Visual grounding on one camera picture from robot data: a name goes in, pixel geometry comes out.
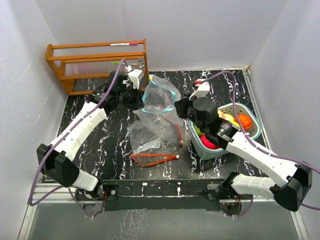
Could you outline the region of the pink peach toy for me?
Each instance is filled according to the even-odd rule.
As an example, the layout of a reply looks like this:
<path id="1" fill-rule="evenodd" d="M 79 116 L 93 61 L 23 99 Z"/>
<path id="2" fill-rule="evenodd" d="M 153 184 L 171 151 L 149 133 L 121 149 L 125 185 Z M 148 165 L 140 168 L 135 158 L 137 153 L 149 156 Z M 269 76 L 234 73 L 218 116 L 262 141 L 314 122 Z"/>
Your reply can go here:
<path id="1" fill-rule="evenodd" d="M 218 112 L 218 116 L 219 116 L 220 118 L 226 119 L 226 117 L 225 117 L 225 115 L 224 115 L 224 113 L 223 113 L 222 111 L 218 110 L 217 112 Z"/>

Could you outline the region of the green custard apple toy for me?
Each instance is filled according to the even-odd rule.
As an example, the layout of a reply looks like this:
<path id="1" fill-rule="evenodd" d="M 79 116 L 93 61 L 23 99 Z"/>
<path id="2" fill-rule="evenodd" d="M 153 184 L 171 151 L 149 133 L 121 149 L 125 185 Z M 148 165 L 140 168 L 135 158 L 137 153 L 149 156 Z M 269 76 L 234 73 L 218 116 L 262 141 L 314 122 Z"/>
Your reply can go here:
<path id="1" fill-rule="evenodd" d="M 200 129 L 196 125 L 193 125 L 193 127 L 194 127 L 194 129 L 195 129 L 195 131 L 196 131 L 198 136 L 203 136 L 204 135 L 204 133 L 201 132 Z"/>

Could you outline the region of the blue zipper plastic bag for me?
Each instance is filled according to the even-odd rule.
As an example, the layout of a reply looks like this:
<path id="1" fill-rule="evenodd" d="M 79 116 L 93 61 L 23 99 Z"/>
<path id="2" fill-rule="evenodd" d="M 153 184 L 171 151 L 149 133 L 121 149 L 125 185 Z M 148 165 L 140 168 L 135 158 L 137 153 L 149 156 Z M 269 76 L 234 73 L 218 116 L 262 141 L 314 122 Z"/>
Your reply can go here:
<path id="1" fill-rule="evenodd" d="M 154 74 L 149 75 L 149 84 L 142 96 L 145 113 L 165 114 L 175 110 L 174 103 L 181 100 L 179 90 L 168 80 Z"/>

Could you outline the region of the yellow pear toy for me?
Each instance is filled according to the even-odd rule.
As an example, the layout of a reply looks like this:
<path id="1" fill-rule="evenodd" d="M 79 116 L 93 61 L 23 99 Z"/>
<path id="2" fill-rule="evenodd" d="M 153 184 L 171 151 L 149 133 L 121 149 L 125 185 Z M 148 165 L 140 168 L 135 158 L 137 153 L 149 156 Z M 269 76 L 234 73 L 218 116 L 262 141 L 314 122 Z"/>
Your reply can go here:
<path id="1" fill-rule="evenodd" d="M 230 115 L 230 114 L 227 114 L 227 113 L 224 113 L 224 119 L 231 122 L 232 124 L 234 124 L 235 126 L 237 127 L 240 127 L 239 123 L 235 120 L 235 118 Z"/>

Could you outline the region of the orange pumpkin toy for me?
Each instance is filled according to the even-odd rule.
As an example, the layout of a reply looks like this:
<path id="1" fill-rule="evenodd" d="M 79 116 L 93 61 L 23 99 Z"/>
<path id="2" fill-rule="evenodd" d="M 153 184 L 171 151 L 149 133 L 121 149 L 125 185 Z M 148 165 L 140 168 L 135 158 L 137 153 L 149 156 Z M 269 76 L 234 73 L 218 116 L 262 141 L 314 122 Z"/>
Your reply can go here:
<path id="1" fill-rule="evenodd" d="M 240 120 L 240 123 L 245 131 L 248 131 L 253 126 L 251 118 L 246 114 L 239 114 L 238 119 Z"/>

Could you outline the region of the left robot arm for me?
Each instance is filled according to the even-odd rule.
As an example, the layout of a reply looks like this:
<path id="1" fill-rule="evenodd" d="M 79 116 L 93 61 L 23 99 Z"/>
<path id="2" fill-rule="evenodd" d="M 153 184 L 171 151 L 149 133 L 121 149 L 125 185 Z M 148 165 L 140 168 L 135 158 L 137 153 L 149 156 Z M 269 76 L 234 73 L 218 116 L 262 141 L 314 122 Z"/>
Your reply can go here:
<path id="1" fill-rule="evenodd" d="M 112 71 L 110 82 L 99 85 L 88 96 L 69 126 L 48 145 L 41 144 L 37 148 L 40 172 L 63 187 L 80 188 L 91 199 L 99 199 L 104 188 L 98 178 L 79 169 L 73 160 L 83 142 L 110 112 L 120 105 L 135 110 L 143 107 L 140 85 L 143 77 L 144 72 L 140 69 L 129 73 Z"/>

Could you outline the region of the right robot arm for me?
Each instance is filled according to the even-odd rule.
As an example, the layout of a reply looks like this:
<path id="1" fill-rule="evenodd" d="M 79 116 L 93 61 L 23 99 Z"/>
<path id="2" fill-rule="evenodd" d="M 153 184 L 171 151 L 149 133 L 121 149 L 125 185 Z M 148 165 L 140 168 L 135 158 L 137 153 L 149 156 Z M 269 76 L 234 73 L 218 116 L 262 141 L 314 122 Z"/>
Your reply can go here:
<path id="1" fill-rule="evenodd" d="M 210 143 L 243 158 L 266 174 L 266 177 L 255 177 L 231 173 L 222 183 L 226 197 L 256 195 L 273 199 L 292 212 L 300 208 L 312 186 L 313 171 L 309 164 L 285 159 L 258 144 L 236 124 L 220 117 L 217 106 L 206 97 L 184 97 L 174 106 L 177 116 L 191 120 Z"/>

